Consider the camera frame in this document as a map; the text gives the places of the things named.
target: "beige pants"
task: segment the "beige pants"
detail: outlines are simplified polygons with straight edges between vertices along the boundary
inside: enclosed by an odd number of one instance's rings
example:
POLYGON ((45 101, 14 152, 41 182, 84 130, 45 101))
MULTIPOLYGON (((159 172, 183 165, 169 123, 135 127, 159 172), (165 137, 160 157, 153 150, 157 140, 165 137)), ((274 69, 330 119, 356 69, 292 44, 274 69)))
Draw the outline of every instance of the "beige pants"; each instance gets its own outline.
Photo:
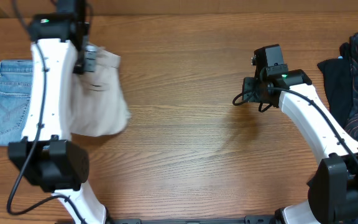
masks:
POLYGON ((72 133, 96 137, 125 129, 131 114, 119 83, 120 59, 118 55, 99 49, 95 72, 73 76, 72 133))

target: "jeans back pocket stitching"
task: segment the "jeans back pocket stitching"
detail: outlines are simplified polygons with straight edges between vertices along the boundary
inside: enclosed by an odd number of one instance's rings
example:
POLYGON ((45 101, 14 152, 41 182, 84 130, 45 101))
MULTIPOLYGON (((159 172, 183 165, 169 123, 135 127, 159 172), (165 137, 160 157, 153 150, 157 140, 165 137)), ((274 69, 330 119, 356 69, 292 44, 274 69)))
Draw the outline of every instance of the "jeans back pocket stitching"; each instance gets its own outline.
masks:
POLYGON ((32 84, 30 84, 30 83, 25 83, 25 82, 1 82, 0 81, 0 85, 13 85, 13 86, 15 86, 15 85, 20 85, 20 86, 26 86, 26 87, 31 87, 32 86, 32 84))
POLYGON ((26 98, 26 97, 30 97, 30 94, 27 94, 27 93, 4 93, 4 92, 0 91, 0 96, 14 96, 14 97, 26 98))
POLYGON ((11 132, 12 130, 15 130, 15 129, 20 128, 20 126, 21 126, 21 124, 22 124, 22 122, 23 122, 25 113, 27 112, 27 109, 28 109, 28 107, 29 107, 29 102, 30 102, 30 99, 29 99, 29 98, 30 98, 30 95, 28 95, 27 97, 28 97, 28 99, 26 100, 26 104, 24 104, 24 105, 25 105, 25 108, 24 108, 24 111, 23 111, 23 113, 22 113, 22 116, 20 117, 20 121, 19 121, 14 127, 12 127, 12 128, 10 128, 10 129, 8 129, 8 130, 5 130, 5 131, 0 131, 0 134, 6 134, 6 133, 11 132))

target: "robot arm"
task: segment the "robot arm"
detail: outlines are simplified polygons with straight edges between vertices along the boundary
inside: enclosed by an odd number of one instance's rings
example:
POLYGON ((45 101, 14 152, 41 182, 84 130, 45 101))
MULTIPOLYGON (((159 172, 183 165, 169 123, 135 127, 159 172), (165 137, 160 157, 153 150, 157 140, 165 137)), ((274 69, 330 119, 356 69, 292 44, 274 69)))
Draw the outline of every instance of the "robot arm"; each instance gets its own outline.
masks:
MULTIPOLYGON (((352 139, 328 112, 319 99, 313 85, 307 85, 305 83, 293 85, 290 86, 290 90, 312 99, 324 111, 352 152, 358 153, 358 142, 352 139)), ((339 156, 348 155, 342 145, 338 144, 338 139, 321 114, 304 99, 291 93, 282 92, 280 94, 278 107, 300 130, 302 136, 309 144, 317 164, 320 164, 322 159, 328 158, 331 153, 336 153, 339 156)))
POLYGON ((316 175, 308 182, 309 200, 277 210, 276 221, 316 224, 358 218, 358 166, 322 114, 357 160, 358 142, 338 125, 324 107, 308 76, 302 70, 288 71, 279 45, 263 47, 254 53, 252 64, 257 67, 255 77, 244 79, 242 94, 235 100, 242 96, 242 103, 270 103, 267 108, 280 108, 300 130, 319 164, 316 175), (294 93, 305 96, 308 101, 294 93))
POLYGON ((99 203, 88 182, 89 158, 85 150, 71 140, 70 111, 73 73, 93 72, 85 66, 89 24, 85 23, 85 0, 57 3, 54 14, 40 14, 29 26, 32 40, 33 82, 27 122, 21 142, 8 146, 10 160, 32 185, 58 198, 75 223, 112 223, 107 209, 99 203), (36 137, 46 82, 42 129, 36 137), (34 155, 29 149, 35 145, 34 155))

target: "cable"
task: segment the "cable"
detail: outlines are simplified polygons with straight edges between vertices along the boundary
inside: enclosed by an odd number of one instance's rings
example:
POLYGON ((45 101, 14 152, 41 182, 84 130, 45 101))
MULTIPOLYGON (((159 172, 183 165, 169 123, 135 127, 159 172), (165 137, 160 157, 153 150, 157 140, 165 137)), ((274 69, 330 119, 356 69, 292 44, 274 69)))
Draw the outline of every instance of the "cable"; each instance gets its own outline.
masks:
POLYGON ((262 109, 262 106, 263 106, 263 105, 264 105, 263 103, 260 103, 260 104, 259 104, 259 109, 258 109, 258 111, 261 112, 261 113, 266 112, 269 108, 271 108, 271 107, 273 106, 273 104, 269 104, 269 105, 267 105, 264 109, 262 109))
MULTIPOLYGON (((263 74, 263 72, 266 70, 266 66, 265 67, 263 67, 261 70, 260 70, 260 72, 259 72, 259 80, 262 80, 262 74, 263 74)), ((240 105, 243 105, 244 103, 248 103, 249 102, 249 100, 255 95, 255 93, 256 93, 256 91, 255 91, 255 89, 256 89, 256 84, 257 84, 257 82, 258 82, 258 77, 255 79, 255 83, 254 83, 254 86, 252 87, 252 89, 251 90, 247 90, 247 91, 245 91, 245 92, 243 92, 243 93, 240 93, 240 94, 238 94, 236 97, 234 97, 234 99, 233 99, 233 105, 234 106, 240 106, 240 105), (245 100, 243 100, 243 101, 241 101, 240 103, 236 103, 236 101, 240 98, 240 97, 243 97, 245 94, 248 94, 248 93, 250 93, 250 92, 252 92, 251 93, 251 95, 249 95, 245 100)), ((267 109, 269 109, 271 106, 268 106, 267 108, 265 108, 264 110, 263 110, 263 112, 265 112, 265 111, 267 111, 267 109)))
MULTIPOLYGON (((14 8, 14 12, 16 14, 16 17, 18 18, 18 20, 21 22, 23 28, 27 31, 27 33, 29 33, 29 30, 28 30, 28 27, 27 25, 25 24, 24 20, 23 20, 23 17, 22 15, 20 14, 18 8, 17 8, 17 4, 16 4, 16 0, 12 0, 12 6, 14 8)), ((12 211, 12 201, 13 201, 13 198, 15 196, 15 193, 16 193, 16 190, 20 184, 20 181, 22 180, 23 178, 23 175, 24 175, 24 172, 27 168, 27 166, 29 165, 29 162, 31 161, 32 159, 32 156, 34 155, 34 152, 35 152, 35 147, 38 143, 38 140, 39 140, 39 137, 40 137, 40 133, 41 133, 41 129, 44 127, 44 125, 42 124, 42 118, 44 116, 44 108, 45 108, 45 98, 46 98, 46 91, 47 91, 47 72, 48 72, 48 69, 47 69, 47 66, 45 64, 45 57, 44 57, 44 54, 42 53, 42 50, 39 46, 38 43, 35 43, 35 46, 37 47, 37 50, 40 54, 40 58, 41 58, 41 61, 42 61, 42 70, 44 72, 44 89, 43 89, 43 92, 42 92, 42 101, 41 101, 41 109, 40 109, 40 116, 39 116, 39 121, 38 121, 38 124, 37 124, 37 133, 35 134, 35 138, 34 138, 34 141, 33 141, 33 145, 29 151, 29 155, 27 156, 26 160, 24 161, 23 163, 23 166, 22 166, 22 169, 20 170, 19 172, 19 175, 17 176, 16 178, 16 181, 15 181, 15 184, 13 185, 13 188, 11 190, 11 194, 9 195, 9 198, 7 200, 7 204, 6 204, 6 210, 9 214, 11 215, 23 215, 55 198, 64 198, 65 199, 65 202, 68 202, 71 207, 73 208, 76 216, 78 217, 78 219, 81 221, 81 223, 83 224, 86 224, 85 220, 82 218, 81 214, 79 213, 78 209, 75 207, 75 204, 70 200, 69 197, 67 196, 64 196, 64 195, 56 195, 56 196, 51 196, 49 198, 46 198, 46 199, 43 199, 42 201, 34 204, 33 206, 23 210, 23 211, 20 211, 20 212, 13 212, 12 211)))
MULTIPOLYGON (((343 138, 341 138, 341 136, 339 135, 338 131, 336 131, 334 125, 332 124, 332 122, 329 120, 329 118, 327 117, 327 115, 324 113, 324 111, 322 111, 322 109, 311 99, 307 98, 306 96, 295 92, 293 90, 287 90, 285 88, 279 88, 279 87, 267 87, 264 88, 263 90, 278 90, 278 91, 285 91, 287 93, 291 93, 294 94, 296 96, 299 96, 300 98, 304 99, 305 101, 307 101, 311 106, 313 106, 314 108, 316 108, 316 110, 321 114, 321 116, 324 118, 324 120, 327 122, 328 126, 331 128, 331 130, 333 131, 335 137, 338 139, 339 143, 343 146, 343 148, 346 150, 346 152, 351 155, 352 159, 354 160, 354 162, 356 163, 356 165, 358 166, 358 159, 356 158, 356 155, 351 151, 351 149, 349 148, 349 146, 346 145, 345 140, 343 140, 343 138)), ((234 106, 237 105, 241 105, 243 103, 246 103, 246 101, 242 101, 240 103, 236 103, 235 102, 238 98, 244 96, 245 94, 247 94, 248 92, 250 92, 252 90, 247 90, 241 94, 238 94, 235 99, 233 100, 233 104, 234 106)))
POLYGON ((244 103, 248 103, 248 101, 251 99, 251 97, 253 97, 253 95, 255 94, 255 90, 247 90, 243 93, 240 93, 238 94, 236 97, 234 97, 233 99, 233 105, 234 106, 240 106, 240 105, 243 105, 244 103), (249 95, 245 100, 241 101, 240 103, 236 103, 236 101, 240 98, 240 97, 243 97, 245 94, 248 94, 248 93, 251 93, 251 95, 249 95))

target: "blue jeans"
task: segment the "blue jeans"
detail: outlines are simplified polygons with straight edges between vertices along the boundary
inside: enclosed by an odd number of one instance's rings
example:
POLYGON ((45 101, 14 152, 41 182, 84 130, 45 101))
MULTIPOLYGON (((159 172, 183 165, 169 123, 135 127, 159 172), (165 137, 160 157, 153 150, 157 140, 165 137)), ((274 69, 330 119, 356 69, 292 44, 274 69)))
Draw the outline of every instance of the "blue jeans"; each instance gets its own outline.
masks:
POLYGON ((21 140, 27 121, 31 84, 31 60, 0 62, 0 146, 21 140))

